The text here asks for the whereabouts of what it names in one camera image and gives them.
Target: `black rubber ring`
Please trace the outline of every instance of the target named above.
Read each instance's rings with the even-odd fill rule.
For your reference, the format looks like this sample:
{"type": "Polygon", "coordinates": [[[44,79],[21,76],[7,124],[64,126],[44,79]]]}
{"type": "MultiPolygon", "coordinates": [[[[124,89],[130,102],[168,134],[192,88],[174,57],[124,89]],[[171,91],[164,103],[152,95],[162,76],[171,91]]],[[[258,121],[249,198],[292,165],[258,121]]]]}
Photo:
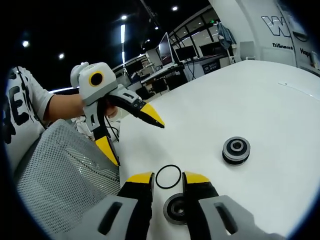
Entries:
{"type": "Polygon", "coordinates": [[[159,188],[161,188],[161,189],[172,189],[173,187],[175,187],[175,186],[180,182],[181,176],[182,176],[181,170],[180,170],[180,168],[179,168],[177,165],[173,165],[173,164],[165,165],[165,166],[163,166],[163,167],[156,173],[156,175],[155,175],[155,183],[156,183],[157,186],[158,186],[159,188]],[[178,181],[176,181],[176,183],[173,184],[172,186],[161,186],[161,185],[158,183],[158,175],[159,175],[159,173],[160,173],[163,169],[165,169],[165,168],[167,168],[167,167],[174,167],[174,168],[178,169],[178,171],[179,171],[179,178],[178,178],[178,181]]]}

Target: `gray mesh fabric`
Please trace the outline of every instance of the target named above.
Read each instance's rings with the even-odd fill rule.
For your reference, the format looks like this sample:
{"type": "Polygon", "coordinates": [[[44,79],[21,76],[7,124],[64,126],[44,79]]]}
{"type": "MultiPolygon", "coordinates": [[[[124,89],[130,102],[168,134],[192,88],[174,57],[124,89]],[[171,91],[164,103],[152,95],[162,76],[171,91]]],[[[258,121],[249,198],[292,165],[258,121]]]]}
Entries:
{"type": "Polygon", "coordinates": [[[120,191],[119,169],[64,120],[41,136],[17,182],[17,191],[51,236],[66,233],[83,213],[120,191]]]}

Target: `desk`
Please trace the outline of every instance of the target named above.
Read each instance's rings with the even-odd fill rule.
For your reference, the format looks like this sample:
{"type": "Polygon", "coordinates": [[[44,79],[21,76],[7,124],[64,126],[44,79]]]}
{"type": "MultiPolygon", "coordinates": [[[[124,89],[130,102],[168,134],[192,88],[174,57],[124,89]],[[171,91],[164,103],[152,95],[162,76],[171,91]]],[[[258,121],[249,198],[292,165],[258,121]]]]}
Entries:
{"type": "Polygon", "coordinates": [[[193,71],[194,71],[194,77],[196,79],[202,77],[205,75],[203,70],[203,65],[207,63],[211,63],[217,61],[220,64],[219,68],[224,68],[226,66],[230,65],[230,60],[228,56],[225,56],[223,54],[215,55],[211,57],[201,57],[199,59],[194,60],[194,64],[192,61],[184,62],[184,73],[187,78],[187,81],[190,82],[193,79],[193,71]]]}
{"type": "Polygon", "coordinates": [[[180,73],[183,73],[183,69],[184,69],[183,66],[174,64],[173,66],[168,67],[166,70],[160,69],[159,71],[155,72],[154,74],[151,74],[146,79],[142,80],[141,84],[145,84],[145,83],[147,83],[148,81],[150,81],[152,79],[162,78],[162,77],[164,77],[164,76],[166,76],[166,75],[168,75],[168,74],[170,74],[172,72],[179,71],[180,73]]]}
{"type": "MultiPolygon", "coordinates": [[[[288,237],[319,190],[319,93],[319,77],[253,60],[184,84],[151,102],[165,129],[132,115],[121,121],[120,183],[175,164],[209,178],[219,195],[250,211],[262,230],[288,237]],[[227,165],[222,158],[225,141],[234,136],[251,145],[241,166],[227,165]]],[[[166,175],[163,184],[172,184],[178,178],[174,173],[166,175]]],[[[163,215],[166,200],[182,187],[182,181],[168,190],[154,185],[148,239],[190,239],[187,226],[172,225],[163,215]]]]}

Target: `computer screen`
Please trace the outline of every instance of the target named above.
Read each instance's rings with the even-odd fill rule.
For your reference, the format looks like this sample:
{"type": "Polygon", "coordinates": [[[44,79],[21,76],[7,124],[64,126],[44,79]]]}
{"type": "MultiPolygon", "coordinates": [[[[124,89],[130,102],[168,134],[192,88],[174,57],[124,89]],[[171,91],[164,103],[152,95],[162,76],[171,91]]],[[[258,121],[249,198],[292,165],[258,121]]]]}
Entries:
{"type": "Polygon", "coordinates": [[[165,35],[163,36],[159,44],[159,52],[160,52],[160,58],[161,58],[163,67],[165,67],[168,64],[174,63],[167,32],[165,33],[165,35]]]}
{"type": "Polygon", "coordinates": [[[227,51],[221,46],[220,42],[218,41],[202,45],[200,46],[200,49],[204,57],[219,54],[227,54],[227,51]]]}
{"type": "Polygon", "coordinates": [[[178,55],[178,58],[180,61],[186,60],[186,59],[192,59],[193,57],[197,56],[194,46],[177,48],[175,52],[178,55]]]}
{"type": "Polygon", "coordinates": [[[135,61],[135,62],[131,63],[130,65],[125,65],[125,69],[128,72],[129,76],[131,76],[135,72],[140,71],[143,68],[144,68],[144,66],[142,65],[141,61],[135,61]]]}

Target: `ball bearing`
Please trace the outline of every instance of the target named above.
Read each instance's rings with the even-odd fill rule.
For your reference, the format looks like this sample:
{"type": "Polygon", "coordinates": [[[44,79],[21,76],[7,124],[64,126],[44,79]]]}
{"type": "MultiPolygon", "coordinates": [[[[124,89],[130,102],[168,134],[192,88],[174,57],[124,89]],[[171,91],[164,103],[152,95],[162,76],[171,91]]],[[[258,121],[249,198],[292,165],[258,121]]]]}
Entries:
{"type": "Polygon", "coordinates": [[[163,205],[165,219],[174,225],[186,225],[185,199],[183,193],[177,193],[168,198],[163,205]]]}
{"type": "Polygon", "coordinates": [[[250,143],[243,137],[229,138],[223,145],[222,157],[230,165],[239,166],[249,157],[250,143]]]}

